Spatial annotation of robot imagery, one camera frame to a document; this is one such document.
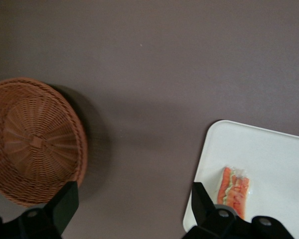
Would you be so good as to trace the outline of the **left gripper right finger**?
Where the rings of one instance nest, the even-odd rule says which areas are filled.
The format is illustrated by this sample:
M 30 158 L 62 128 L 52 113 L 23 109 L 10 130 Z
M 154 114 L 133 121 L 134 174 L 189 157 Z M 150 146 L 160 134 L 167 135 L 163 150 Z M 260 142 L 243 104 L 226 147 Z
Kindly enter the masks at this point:
M 225 227 L 238 219 L 238 214 L 233 208 L 214 204 L 200 182 L 192 184 L 191 207 L 198 226 Z

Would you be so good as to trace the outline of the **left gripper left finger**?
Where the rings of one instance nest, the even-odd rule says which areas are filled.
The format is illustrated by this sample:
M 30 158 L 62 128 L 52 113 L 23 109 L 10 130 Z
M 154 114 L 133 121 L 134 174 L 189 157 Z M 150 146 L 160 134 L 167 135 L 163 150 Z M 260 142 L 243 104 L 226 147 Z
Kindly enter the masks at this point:
M 25 211 L 18 218 L 22 239 L 60 239 L 79 206 L 76 181 L 67 182 L 43 207 Z

